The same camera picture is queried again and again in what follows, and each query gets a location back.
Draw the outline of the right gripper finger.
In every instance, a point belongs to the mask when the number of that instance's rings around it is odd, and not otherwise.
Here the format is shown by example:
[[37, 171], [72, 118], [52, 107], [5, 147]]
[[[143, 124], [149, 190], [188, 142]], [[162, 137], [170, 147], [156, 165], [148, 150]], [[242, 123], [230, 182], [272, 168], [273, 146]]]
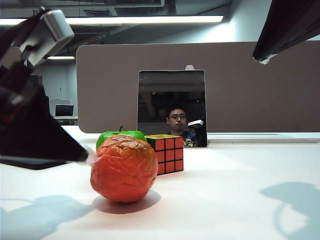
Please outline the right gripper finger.
[[272, 57], [319, 34], [319, 0], [273, 0], [252, 57], [267, 64]]

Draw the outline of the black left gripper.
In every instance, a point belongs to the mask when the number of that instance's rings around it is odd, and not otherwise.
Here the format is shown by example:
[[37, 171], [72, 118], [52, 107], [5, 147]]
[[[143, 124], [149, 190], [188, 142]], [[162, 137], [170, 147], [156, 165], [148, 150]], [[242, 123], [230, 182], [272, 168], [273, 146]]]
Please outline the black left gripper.
[[[35, 27], [22, 22], [0, 37], [0, 57], [21, 47]], [[49, 110], [49, 99], [29, 57], [27, 45], [10, 67], [0, 67], [0, 162], [13, 166], [57, 166], [69, 162], [91, 166], [97, 154], [80, 145]]]

